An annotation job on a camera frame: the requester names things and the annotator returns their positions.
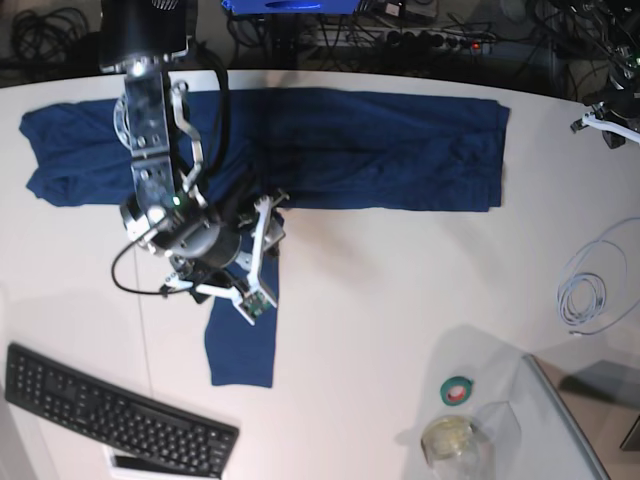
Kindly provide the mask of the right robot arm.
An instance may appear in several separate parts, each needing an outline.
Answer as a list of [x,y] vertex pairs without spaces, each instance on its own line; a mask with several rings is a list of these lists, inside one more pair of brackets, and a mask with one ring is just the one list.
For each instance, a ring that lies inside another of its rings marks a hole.
[[205,147],[189,117],[188,85],[169,76],[189,50],[188,3],[105,1],[101,10],[100,67],[124,77],[113,128],[131,156],[134,191],[120,207],[130,243],[169,260],[160,296],[226,299],[254,321],[277,303],[261,270],[284,236],[275,209],[285,194],[256,195],[246,174],[221,199],[205,196],[229,146],[227,72],[213,61],[219,107]]

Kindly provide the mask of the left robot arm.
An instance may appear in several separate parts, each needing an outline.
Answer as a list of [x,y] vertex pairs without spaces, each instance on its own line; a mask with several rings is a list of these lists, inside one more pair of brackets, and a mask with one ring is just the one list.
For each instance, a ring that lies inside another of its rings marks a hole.
[[571,129],[601,132],[611,150],[639,142],[639,3],[637,1],[578,1],[572,6],[597,34],[595,45],[605,54],[607,80],[585,94],[590,111]]

